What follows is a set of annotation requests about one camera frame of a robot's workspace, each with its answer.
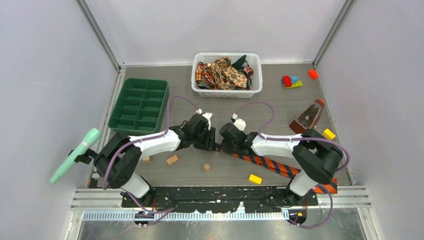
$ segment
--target green plastic tray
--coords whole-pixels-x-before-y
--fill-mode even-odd
[[[110,116],[109,128],[133,136],[158,133],[169,95],[167,81],[127,79]]]

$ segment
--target green handheld vacuum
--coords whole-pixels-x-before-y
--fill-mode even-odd
[[[66,160],[60,165],[60,167],[54,172],[54,175],[50,178],[50,183],[56,183],[61,177],[63,177],[69,169],[74,166],[75,159],[79,155],[83,155],[99,138],[101,132],[96,128],[91,129],[82,139],[81,143],[69,154]]]

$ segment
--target cable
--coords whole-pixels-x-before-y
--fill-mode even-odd
[[[166,103],[166,130],[163,132],[163,134],[159,134],[159,135],[155,135],[155,136],[149,136],[149,137],[145,137],[145,138],[141,138],[141,139],[137,139],[134,141],[130,141],[125,143],[123,146],[121,146],[112,156],[112,159],[109,162],[109,165],[107,166],[106,169],[106,173],[104,174],[104,183],[103,183],[103,190],[108,189],[109,183],[108,183],[108,179],[109,179],[109,174],[111,172],[112,166],[114,165],[115,160],[117,159],[118,155],[128,146],[132,145],[132,144],[136,144],[136,143],[140,143],[142,141],[147,141],[147,140],[153,140],[153,139],[158,139],[161,138],[163,136],[165,136],[168,133],[168,130],[170,129],[170,103],[171,100],[174,98],[180,98],[180,99],[184,99],[187,102],[189,102],[191,105],[193,105],[194,108],[196,108],[196,110],[199,110],[200,108],[198,108],[192,101],[190,101],[189,99],[183,97],[183,96],[179,96],[179,95],[175,95],[172,96],[168,99],[168,102]],[[164,214],[163,216],[161,216],[160,218],[158,218],[157,220],[150,222],[149,224],[147,224],[147,226],[151,226],[156,224],[157,222],[159,222],[161,219],[163,219],[164,217],[166,217],[170,212],[172,212],[174,210],[173,207],[164,210],[164,211],[152,211],[152,210],[148,210],[147,208],[143,207],[139,201],[136,199],[136,197],[130,193],[129,191],[127,191],[128,195],[132,198],[132,200],[135,202],[135,204],[137,204],[141,209],[143,209],[144,211],[148,212],[148,213],[152,213],[152,214]]]
[[[299,224],[299,227],[301,227],[303,229],[316,229],[316,228],[319,228],[319,227],[323,226],[324,224],[326,224],[330,220],[331,215],[333,214],[333,197],[331,196],[331,193],[323,185],[318,184],[317,186],[322,187],[322,189],[324,189],[327,192],[327,194],[328,194],[328,196],[330,198],[330,212],[328,213],[327,218],[323,222],[321,222],[320,224],[318,224],[318,225],[315,225],[315,226],[306,226],[306,225]],[[288,221],[291,224],[297,225],[296,221],[292,221],[290,219]]]
[[[262,129],[264,129],[264,128],[268,125],[268,124],[270,124],[270,123],[274,120],[274,116],[275,116],[274,108],[273,108],[273,107],[272,107],[269,103],[267,103],[267,102],[264,102],[264,101],[253,101],[253,102],[249,102],[248,104],[245,104],[244,106],[240,107],[240,108],[239,108],[239,109],[235,112],[235,114],[236,114],[236,115],[238,115],[238,114],[239,114],[239,112],[240,112],[241,110],[243,110],[245,107],[247,107],[247,106],[249,106],[249,105],[251,105],[251,104],[264,104],[264,105],[268,106],[268,107],[271,109],[271,111],[272,111],[272,116],[271,116],[271,118],[270,118],[267,122],[265,122],[265,124],[264,124],[264,125],[262,125],[262,126],[259,128],[259,130],[257,131],[257,135],[258,135],[260,138],[265,139],[265,140],[272,140],[272,141],[284,141],[284,142],[292,142],[292,141],[318,141],[318,142],[324,142],[324,143],[333,144],[333,145],[335,145],[336,147],[340,148],[340,149],[344,152],[344,154],[346,155],[346,161],[344,162],[344,164],[343,164],[341,167],[337,168],[336,172],[338,172],[338,171],[343,170],[344,168],[346,168],[346,166],[347,166],[347,165],[349,164],[349,162],[351,161],[351,156],[350,156],[350,154],[349,154],[348,150],[347,150],[344,146],[342,146],[342,145],[341,145],[340,143],[338,143],[338,142],[331,141],[331,140],[328,140],[328,139],[325,139],[325,138],[319,138],[319,137],[296,137],[296,138],[276,138],[276,137],[265,137],[265,136],[262,134]]]
[[[286,209],[288,209],[288,208],[291,208],[291,207],[294,207],[295,206],[295,204],[288,205],[288,206],[280,205],[273,198],[271,198],[271,202],[273,202],[275,205],[277,205],[277,207],[280,207],[280,208],[286,208]]]
[[[124,144],[122,147],[120,147],[116,152],[115,152],[115,154],[112,156],[112,159],[110,160],[110,162],[109,162],[109,165],[107,166],[107,169],[106,169],[106,173],[104,174],[104,176],[103,176],[103,178],[104,178],[104,182],[103,182],[103,190],[106,190],[106,189],[108,189],[108,185],[109,185],[109,183],[108,183],[108,179],[109,179],[109,174],[110,174],[110,172],[111,172],[111,169],[112,169],[112,166],[113,166],[113,164],[114,164],[114,162],[115,162],[115,160],[117,159],[117,157],[118,157],[118,155],[126,148],[126,147],[128,147],[128,146],[130,146],[130,145],[132,145],[132,144],[136,144],[136,143],[140,143],[140,142],[142,142],[142,141],[147,141],[147,140],[153,140],[153,139],[158,139],[158,138],[161,138],[161,137],[163,137],[163,136],[165,136],[167,133],[168,133],[168,130],[170,129],[170,103],[171,103],[171,100],[173,99],[173,98],[180,98],[180,99],[184,99],[184,100],[186,100],[187,102],[189,102],[191,105],[193,105],[193,107],[194,108],[196,108],[196,110],[198,110],[199,108],[192,102],[192,101],[190,101],[189,99],[187,99],[187,98],[185,98],[185,97],[183,97],[183,96],[179,96],[179,95],[175,95],[175,96],[172,96],[172,97],[170,97],[169,99],[168,99],[168,102],[166,103],[166,130],[163,132],[163,134],[160,134],[160,135],[156,135],[156,136],[149,136],[149,137],[145,137],[145,138],[141,138],[141,139],[137,139],[137,140],[134,140],[134,141],[130,141],[130,142],[128,142],[128,143],[126,143],[126,144]]]
[[[349,164],[349,162],[351,161],[351,156],[350,156],[350,154],[349,154],[349,152],[348,152],[348,150],[344,147],[344,146],[342,146],[341,144],[339,144],[338,142],[335,142],[335,141],[331,141],[331,140],[328,140],[328,139],[324,139],[324,138],[319,138],[319,137],[296,137],[296,138],[276,138],[276,137],[265,137],[263,134],[262,134],[262,129],[263,128],[265,128],[269,123],[271,123],[273,120],[274,120],[274,116],[275,116],[275,111],[274,111],[274,108],[269,104],[269,103],[267,103],[267,102],[263,102],[263,101],[254,101],[254,102],[249,102],[248,104],[246,104],[246,105],[244,105],[244,106],[242,106],[241,108],[239,108],[236,112],[235,112],[235,114],[236,115],[238,115],[238,113],[242,110],[242,109],[244,109],[245,107],[247,107],[247,106],[249,106],[249,105],[251,105],[251,104],[264,104],[264,105],[267,105],[270,109],[271,109],[271,111],[272,111],[272,116],[271,116],[271,118],[264,124],[264,125],[262,125],[260,128],[259,128],[259,130],[257,131],[257,135],[260,137],[260,138],[262,138],[262,139],[265,139],[265,140],[272,140],[272,141],[282,141],[282,142],[292,142],[292,141],[319,141],[319,142],[324,142],[324,143],[329,143],[329,144],[333,144],[334,146],[336,146],[336,147],[338,147],[338,148],[340,148],[343,152],[344,152],[344,154],[346,155],[346,161],[344,162],[344,164],[341,166],[341,167],[339,167],[339,168],[337,168],[337,170],[336,170],[336,173],[338,172],[338,171],[340,171],[340,170],[343,170],[344,168],[346,168],[346,166]],[[318,228],[318,227],[321,227],[322,225],[324,225],[325,223],[327,223],[328,222],[328,220],[330,219],[330,216],[333,214],[333,198],[332,198],[332,196],[331,196],[331,193],[328,191],[328,189],[327,188],[325,188],[323,185],[321,185],[321,184],[318,184],[317,186],[321,186],[322,187],[322,189],[324,189],[327,193],[328,193],[328,196],[329,196],[329,198],[330,198],[330,212],[328,213],[328,216],[327,216],[327,218],[322,222],[322,223],[320,223],[320,224],[318,224],[318,225],[315,225],[315,226],[305,226],[305,225],[299,225],[299,227],[301,227],[301,228],[304,228],[304,229],[315,229],[315,228]]]
[[[145,208],[144,206],[142,206],[139,203],[139,201],[136,199],[136,197],[132,193],[130,193],[129,191],[127,191],[126,193],[134,201],[134,203],[137,204],[137,206],[139,206],[141,209],[143,209],[144,211],[146,211],[148,213],[151,213],[151,214],[166,214],[166,213],[170,213],[170,212],[172,212],[174,210],[173,207],[171,207],[171,208],[169,208],[167,210],[163,210],[163,211],[152,211],[152,210],[149,210],[149,209]]]

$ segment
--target wooden cylinder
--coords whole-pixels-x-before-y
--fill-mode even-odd
[[[205,164],[204,166],[204,171],[209,173],[209,171],[211,170],[211,166],[209,166],[209,164]]]

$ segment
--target orange and black striped fabric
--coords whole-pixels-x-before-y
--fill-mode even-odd
[[[221,145],[216,143],[216,151],[221,152],[221,153],[225,153],[223,151],[221,151]],[[264,156],[243,156],[243,155],[239,155],[237,153],[233,154],[234,157],[243,159],[249,163],[253,163],[256,164],[258,166],[262,166],[264,168],[267,168],[268,170],[283,175],[284,177],[287,178],[293,178],[296,174],[298,174],[301,170],[291,167],[289,165],[285,165],[282,164],[280,162],[274,161],[272,159],[269,159],[267,157]],[[324,185],[324,187],[331,193],[331,194],[336,194],[337,193],[337,179],[333,178],[331,180],[331,183],[328,185]],[[321,189],[321,187],[316,186],[314,189],[311,189],[309,191],[310,193],[317,193],[317,194],[324,194],[326,193],[323,189]]]

